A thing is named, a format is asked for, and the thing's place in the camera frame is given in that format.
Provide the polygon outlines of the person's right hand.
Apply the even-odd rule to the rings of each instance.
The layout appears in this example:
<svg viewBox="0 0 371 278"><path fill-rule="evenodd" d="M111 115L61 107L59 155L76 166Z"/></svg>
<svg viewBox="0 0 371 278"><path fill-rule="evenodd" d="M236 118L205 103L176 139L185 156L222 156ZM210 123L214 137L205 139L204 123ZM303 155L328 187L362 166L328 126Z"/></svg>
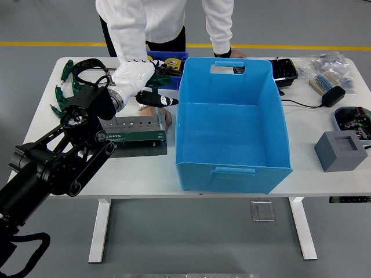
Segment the person's right hand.
<svg viewBox="0 0 371 278"><path fill-rule="evenodd" d="M140 107L139 108L140 115L141 116L156 116L157 115L157 109L155 107ZM160 113L165 118L165 132L168 133L168 129L171 127L173 123L172 114L164 108L160 109Z"/></svg>

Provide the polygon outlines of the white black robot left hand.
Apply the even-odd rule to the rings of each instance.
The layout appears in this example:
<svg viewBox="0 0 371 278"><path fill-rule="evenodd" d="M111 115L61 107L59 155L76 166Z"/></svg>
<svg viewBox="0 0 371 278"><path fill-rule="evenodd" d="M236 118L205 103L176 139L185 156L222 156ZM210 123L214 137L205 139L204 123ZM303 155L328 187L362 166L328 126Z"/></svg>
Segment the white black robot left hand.
<svg viewBox="0 0 371 278"><path fill-rule="evenodd" d="M166 70L168 66L159 60L124 61L112 74L108 87L114 107L119 112L124 109L130 97L139 104L165 108L179 103L178 99L162 96L158 88L171 82L168 75L156 75L156 70Z"/></svg>

